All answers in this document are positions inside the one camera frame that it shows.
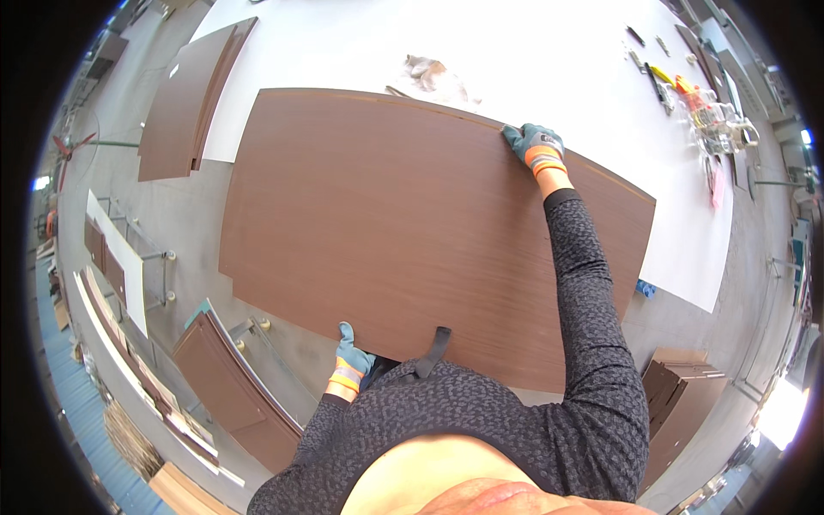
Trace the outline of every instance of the white table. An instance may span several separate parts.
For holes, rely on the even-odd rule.
[[[626,45],[671,76],[709,87],[685,61],[679,21],[658,0],[217,0],[192,40],[251,16],[259,21],[223,89],[204,158],[234,162],[261,88],[384,92],[407,54],[439,59],[483,99],[479,115],[550,127],[567,147],[655,197],[640,278],[713,310],[733,215],[728,161],[716,211],[688,124],[677,112],[665,115],[648,77],[625,55]]]

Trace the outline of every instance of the work glove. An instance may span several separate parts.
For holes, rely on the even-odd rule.
[[[535,177],[547,168],[557,168],[567,173],[563,161],[564,140],[555,131],[533,124],[524,124],[521,129],[523,135],[511,125],[504,125],[501,132],[515,155],[532,169]]]
[[[330,382],[337,382],[355,393],[360,392],[360,382],[375,363],[375,354],[355,347],[355,334],[348,322],[340,322],[340,344],[335,351],[335,372]]]

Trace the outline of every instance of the dark patterned sweater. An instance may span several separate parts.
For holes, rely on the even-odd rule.
[[[445,361],[428,377],[399,384],[395,379],[412,373],[417,360],[407,361],[351,405],[324,395],[292,464],[260,486],[249,514],[339,513],[381,454],[419,435],[445,433],[487,442],[546,492],[635,501],[647,464],[648,413],[610,271],[574,190],[555,191],[544,210],[566,356],[564,401],[526,407],[494,379]]]

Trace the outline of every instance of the person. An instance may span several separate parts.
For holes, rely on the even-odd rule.
[[[525,406],[494,379],[438,359],[445,328],[430,355],[367,385],[375,356],[357,349],[341,322],[335,372],[295,457],[260,486],[249,514],[651,513],[631,504],[648,458],[646,396],[563,141],[540,125],[502,131],[544,199],[563,402]]]

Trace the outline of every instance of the black strap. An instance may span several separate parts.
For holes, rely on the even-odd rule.
[[[439,326],[435,330],[435,340],[432,342],[432,348],[415,364],[414,373],[416,376],[428,377],[432,369],[435,368],[435,363],[443,358],[443,353],[447,352],[447,344],[451,335],[452,330],[448,327]]]

